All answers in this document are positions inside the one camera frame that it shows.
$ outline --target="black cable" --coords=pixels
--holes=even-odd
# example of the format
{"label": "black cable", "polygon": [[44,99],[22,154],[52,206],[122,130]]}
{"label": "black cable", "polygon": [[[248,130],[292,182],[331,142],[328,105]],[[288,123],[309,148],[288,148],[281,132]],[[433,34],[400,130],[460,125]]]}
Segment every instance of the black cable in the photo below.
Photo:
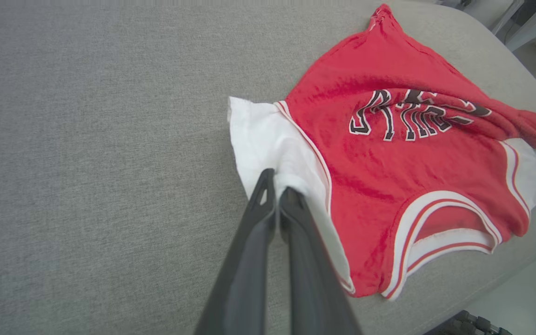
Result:
{"label": "black cable", "polygon": [[506,45],[506,40],[508,39],[508,34],[514,28],[514,24],[518,20],[518,17],[521,15],[521,12],[523,11],[524,4],[516,11],[516,16],[514,17],[514,20],[512,21],[512,25],[508,28],[508,31],[506,31],[506,34],[504,35],[504,45]]}

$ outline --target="jersey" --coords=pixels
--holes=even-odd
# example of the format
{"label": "jersey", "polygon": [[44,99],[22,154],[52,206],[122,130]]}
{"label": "jersey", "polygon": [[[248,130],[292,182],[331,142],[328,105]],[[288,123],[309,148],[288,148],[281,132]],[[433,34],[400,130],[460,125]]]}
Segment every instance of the jersey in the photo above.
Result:
{"label": "jersey", "polygon": [[428,261],[491,253],[527,232],[536,113],[487,97],[407,36],[388,6],[275,106],[320,163],[352,295],[395,299]]}

